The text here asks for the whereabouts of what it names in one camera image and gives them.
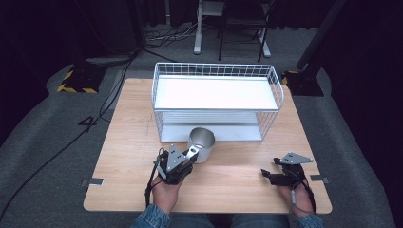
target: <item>person's left hand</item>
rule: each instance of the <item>person's left hand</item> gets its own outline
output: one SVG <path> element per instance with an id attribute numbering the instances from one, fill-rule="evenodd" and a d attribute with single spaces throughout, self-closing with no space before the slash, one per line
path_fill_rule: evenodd
<path id="1" fill-rule="evenodd" d="M 170 185 L 163 182 L 160 177 L 156 177 L 151 184 L 154 186 L 152 188 L 153 204 L 169 215 L 178 200 L 182 181 L 177 185 Z"/>

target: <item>wire rack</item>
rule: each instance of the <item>wire rack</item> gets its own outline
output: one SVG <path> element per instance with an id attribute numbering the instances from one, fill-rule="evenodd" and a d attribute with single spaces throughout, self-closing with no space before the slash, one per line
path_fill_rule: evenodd
<path id="1" fill-rule="evenodd" d="M 275 108 L 225 108 L 219 105 L 159 108 L 158 105 L 156 106 L 157 100 L 163 99 L 166 92 L 171 92 L 166 91 L 162 94 L 159 82 L 170 77 L 180 77 L 186 80 L 214 78 L 225 81 L 231 79 L 239 80 L 246 86 L 251 80 L 262 81 L 270 91 Z M 198 126 L 212 130 L 217 141 L 262 141 L 281 109 L 284 99 L 281 83 L 272 66 L 192 63 L 157 63 L 151 96 L 162 143 L 186 142 L 189 132 Z"/>

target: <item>wooden table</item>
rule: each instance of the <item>wooden table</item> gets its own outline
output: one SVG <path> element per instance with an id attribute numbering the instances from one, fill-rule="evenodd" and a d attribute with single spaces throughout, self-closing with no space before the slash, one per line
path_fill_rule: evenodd
<path id="1" fill-rule="evenodd" d="M 88 211 L 143 211 L 144 189 L 161 147 L 151 106 L 150 79 L 127 79 L 117 103 L 84 201 Z M 216 142 L 209 159 L 194 164 L 180 190 L 176 212 L 288 213 L 276 186 L 260 169 L 280 173 L 273 158 L 288 152 L 312 158 L 296 107 L 284 87 L 284 105 L 263 142 Z M 183 151 L 186 143 L 175 143 Z M 302 165 L 305 175 L 319 175 L 315 162 Z M 324 183 L 309 181 L 317 212 L 332 211 Z"/>

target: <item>blue denim jacket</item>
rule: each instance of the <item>blue denim jacket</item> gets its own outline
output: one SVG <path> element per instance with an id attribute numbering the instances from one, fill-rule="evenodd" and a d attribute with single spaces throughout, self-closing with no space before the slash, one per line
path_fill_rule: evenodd
<path id="1" fill-rule="evenodd" d="M 150 204 L 135 220 L 130 228 L 160 228 L 167 227 L 171 218 L 158 206 Z M 299 217 L 297 228 L 323 227 L 322 219 L 317 215 Z"/>

